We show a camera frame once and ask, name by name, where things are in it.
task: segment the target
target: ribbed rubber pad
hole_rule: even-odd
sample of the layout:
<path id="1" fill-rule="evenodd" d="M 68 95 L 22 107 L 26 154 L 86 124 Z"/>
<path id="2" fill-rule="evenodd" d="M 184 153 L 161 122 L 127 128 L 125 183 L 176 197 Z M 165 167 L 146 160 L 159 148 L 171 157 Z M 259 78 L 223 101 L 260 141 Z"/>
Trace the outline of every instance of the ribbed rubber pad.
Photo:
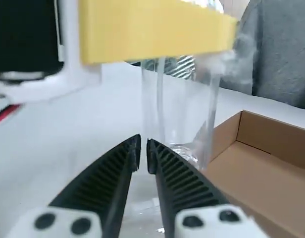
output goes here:
<path id="1" fill-rule="evenodd" d="M 228 200 L 195 167 L 165 145 L 147 142 L 147 163 L 156 176 L 165 237 L 174 237 L 174 221 L 178 212 L 227 204 Z"/>
<path id="2" fill-rule="evenodd" d="M 103 238 L 117 238 L 132 172 L 139 168 L 141 137 L 117 145 L 81 172 L 50 206 L 96 212 Z"/>

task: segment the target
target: open cardboard box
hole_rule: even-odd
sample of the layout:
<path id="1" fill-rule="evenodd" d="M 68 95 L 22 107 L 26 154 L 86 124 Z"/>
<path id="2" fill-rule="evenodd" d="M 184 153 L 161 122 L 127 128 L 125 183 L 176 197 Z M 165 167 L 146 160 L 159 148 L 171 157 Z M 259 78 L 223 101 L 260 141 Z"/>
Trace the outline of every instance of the open cardboard box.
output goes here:
<path id="1" fill-rule="evenodd" d="M 215 128 L 204 174 L 272 238 L 305 238 L 305 129 L 240 112 Z"/>

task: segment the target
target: person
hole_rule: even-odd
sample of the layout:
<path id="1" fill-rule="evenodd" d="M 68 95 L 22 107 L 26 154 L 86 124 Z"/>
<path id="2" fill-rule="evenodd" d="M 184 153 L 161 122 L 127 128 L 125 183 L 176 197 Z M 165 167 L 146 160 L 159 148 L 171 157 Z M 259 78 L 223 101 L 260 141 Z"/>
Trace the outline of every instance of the person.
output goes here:
<path id="1" fill-rule="evenodd" d="M 236 74 L 222 78 L 221 87 L 305 109 L 305 0 L 250 0 L 234 50 L 246 60 Z"/>

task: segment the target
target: yellow bracket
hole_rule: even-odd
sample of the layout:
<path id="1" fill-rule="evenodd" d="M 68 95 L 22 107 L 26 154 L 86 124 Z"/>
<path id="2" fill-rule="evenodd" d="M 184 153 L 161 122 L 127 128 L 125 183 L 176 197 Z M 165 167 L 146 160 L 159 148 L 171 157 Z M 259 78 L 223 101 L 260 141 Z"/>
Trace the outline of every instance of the yellow bracket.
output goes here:
<path id="1" fill-rule="evenodd" d="M 181 0 L 80 0 L 83 64 L 232 48 L 233 17 Z"/>

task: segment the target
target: transparent cup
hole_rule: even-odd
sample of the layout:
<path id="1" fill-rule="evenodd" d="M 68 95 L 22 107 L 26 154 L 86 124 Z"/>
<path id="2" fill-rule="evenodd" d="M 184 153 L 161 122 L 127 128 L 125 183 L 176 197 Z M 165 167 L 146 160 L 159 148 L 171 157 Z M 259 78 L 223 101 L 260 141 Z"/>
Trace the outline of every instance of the transparent cup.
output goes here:
<path id="1" fill-rule="evenodd" d="M 219 74 L 209 54 L 146 59 L 142 66 L 144 131 L 197 169 L 210 160 Z"/>

